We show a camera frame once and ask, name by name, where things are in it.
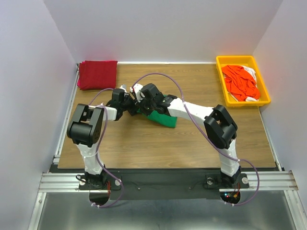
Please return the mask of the green t shirt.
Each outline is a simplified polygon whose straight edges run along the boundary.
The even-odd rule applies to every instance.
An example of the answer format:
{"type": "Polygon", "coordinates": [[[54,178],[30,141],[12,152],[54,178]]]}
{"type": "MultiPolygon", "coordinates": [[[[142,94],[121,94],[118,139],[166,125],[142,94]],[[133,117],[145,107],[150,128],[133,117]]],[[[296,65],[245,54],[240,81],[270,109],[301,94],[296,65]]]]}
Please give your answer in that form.
{"type": "Polygon", "coordinates": [[[150,121],[156,122],[160,125],[163,125],[165,127],[169,128],[175,128],[177,124],[177,117],[168,116],[166,114],[160,114],[158,111],[153,111],[149,116],[146,116],[145,114],[139,112],[143,116],[147,117],[150,121]]]}

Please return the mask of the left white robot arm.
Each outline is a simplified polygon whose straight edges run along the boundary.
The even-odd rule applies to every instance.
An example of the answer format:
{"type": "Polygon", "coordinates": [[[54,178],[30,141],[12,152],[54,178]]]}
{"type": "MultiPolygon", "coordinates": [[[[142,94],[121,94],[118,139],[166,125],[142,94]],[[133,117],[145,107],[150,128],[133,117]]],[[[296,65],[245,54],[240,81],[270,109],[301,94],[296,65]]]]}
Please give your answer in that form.
{"type": "Polygon", "coordinates": [[[89,104],[78,104],[67,127],[67,136],[77,146],[84,162],[84,175],[78,175],[81,186],[100,190],[108,185],[106,172],[102,162],[98,161],[100,138],[106,128],[102,125],[108,121],[118,121],[123,113],[128,111],[135,115],[137,107],[135,100],[127,92],[126,86],[112,90],[111,100],[103,107],[89,104]]]}

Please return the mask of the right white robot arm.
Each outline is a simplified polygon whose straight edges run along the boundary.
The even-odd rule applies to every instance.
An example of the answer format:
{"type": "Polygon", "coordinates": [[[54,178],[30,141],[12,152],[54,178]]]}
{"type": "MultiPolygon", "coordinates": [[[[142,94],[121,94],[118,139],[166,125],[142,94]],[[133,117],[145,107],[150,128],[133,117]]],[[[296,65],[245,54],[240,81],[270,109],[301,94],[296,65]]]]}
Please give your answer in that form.
{"type": "Polygon", "coordinates": [[[192,121],[218,151],[222,181],[228,184],[238,181],[241,169],[236,155],[237,125],[224,106],[205,107],[185,102],[173,95],[164,96],[152,83],[145,86],[135,84],[130,92],[146,115],[156,111],[192,121]]]}

